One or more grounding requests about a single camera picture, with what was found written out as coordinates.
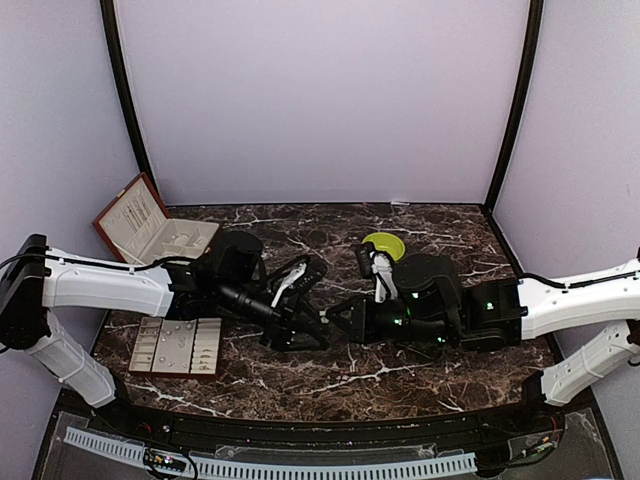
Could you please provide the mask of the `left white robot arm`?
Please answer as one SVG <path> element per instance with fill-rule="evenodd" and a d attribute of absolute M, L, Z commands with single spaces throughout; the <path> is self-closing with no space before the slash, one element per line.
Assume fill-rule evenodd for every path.
<path fill-rule="evenodd" d="M 33 234 L 1 265 L 1 344 L 36 358 L 117 434 L 134 435 L 141 415 L 129 405 L 123 382 L 66 333 L 55 309 L 120 310 L 172 321 L 228 313 L 260 326 L 261 344 L 275 351 L 296 350 L 297 334 L 313 339 L 311 349 L 327 349 L 319 314 L 306 299 L 326 263 L 301 255 L 267 273 L 262 252 L 256 236 L 230 231 L 195 259 L 132 265 L 73 256 Z"/>

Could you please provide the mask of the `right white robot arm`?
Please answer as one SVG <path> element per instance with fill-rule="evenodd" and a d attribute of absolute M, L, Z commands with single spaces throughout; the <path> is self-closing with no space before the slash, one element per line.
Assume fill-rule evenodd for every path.
<path fill-rule="evenodd" d="M 603 324 L 567 359 L 529 376 L 510 413 L 521 434 L 534 432 L 580 392 L 639 353 L 639 262 L 547 279 L 525 273 L 466 287 L 446 256 L 414 254 L 395 261 L 366 242 L 355 250 L 372 295 L 355 296 L 322 313 L 349 340 L 400 340 L 491 352 L 560 330 Z"/>

